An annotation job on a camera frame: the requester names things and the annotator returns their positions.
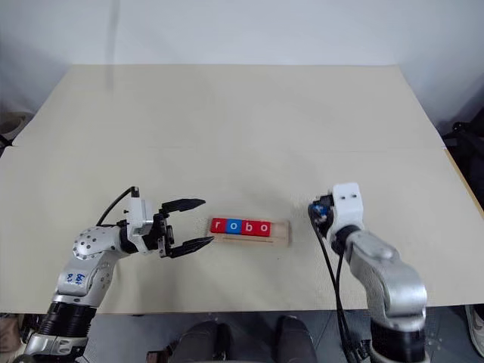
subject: blue letter block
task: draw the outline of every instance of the blue letter block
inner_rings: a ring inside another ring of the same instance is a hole
[[[227,219],[227,225],[225,226],[225,233],[240,234],[242,229],[242,219]]]

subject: shoe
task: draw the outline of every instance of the shoe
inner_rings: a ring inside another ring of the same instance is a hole
[[[318,363],[311,334],[302,321],[289,316],[279,318],[276,357],[280,363]]]
[[[477,315],[474,305],[466,305],[470,338],[477,352],[484,357],[484,320]]]

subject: red letter block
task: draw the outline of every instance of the red letter block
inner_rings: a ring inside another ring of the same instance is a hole
[[[227,219],[214,218],[212,219],[212,225],[210,226],[210,231],[212,233],[225,233],[226,225],[227,225]]]
[[[271,236],[271,223],[270,222],[258,222],[256,229],[256,236],[270,237]]]
[[[246,236],[255,236],[256,229],[259,227],[259,223],[256,221],[242,221],[242,229],[240,234],[245,234]]]

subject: blue component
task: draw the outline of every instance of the blue component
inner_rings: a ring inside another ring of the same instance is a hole
[[[227,225],[225,226],[225,233],[240,234],[242,229],[242,219],[227,219]]]
[[[321,216],[327,215],[327,208],[325,206],[314,206],[316,212],[318,212]]]

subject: person's foot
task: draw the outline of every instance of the person's foot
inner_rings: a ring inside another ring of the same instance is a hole
[[[477,314],[474,305],[466,305],[470,338],[477,352],[484,357],[484,319]]]
[[[302,321],[282,316],[278,325],[277,362],[318,363],[311,335]]]
[[[199,323],[181,336],[170,362],[212,361],[216,339],[217,323]]]

